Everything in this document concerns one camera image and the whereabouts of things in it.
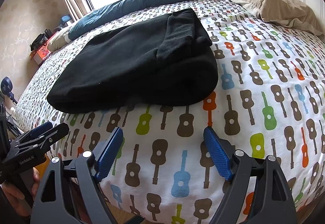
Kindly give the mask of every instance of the guitar print bed sheet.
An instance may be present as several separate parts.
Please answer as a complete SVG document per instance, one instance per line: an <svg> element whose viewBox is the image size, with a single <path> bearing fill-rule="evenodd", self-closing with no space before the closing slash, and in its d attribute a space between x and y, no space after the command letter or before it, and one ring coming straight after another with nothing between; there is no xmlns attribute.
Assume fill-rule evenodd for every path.
<svg viewBox="0 0 325 224"><path fill-rule="evenodd" d="M93 36L185 8L206 27L218 64L220 80L204 101L76 115L46 102L55 80ZM312 34L263 23L229 0L188 1L129 14L55 52L21 96L16 115L26 130L46 121L67 123L68 136L49 153L63 159L93 150L120 126L123 145L101 188L107 203L151 222L209 223L216 212L228 183L203 142L208 125L253 157L276 156L299 210L324 191L324 65L324 43ZM252 181L240 221L253 190Z"/></svg>

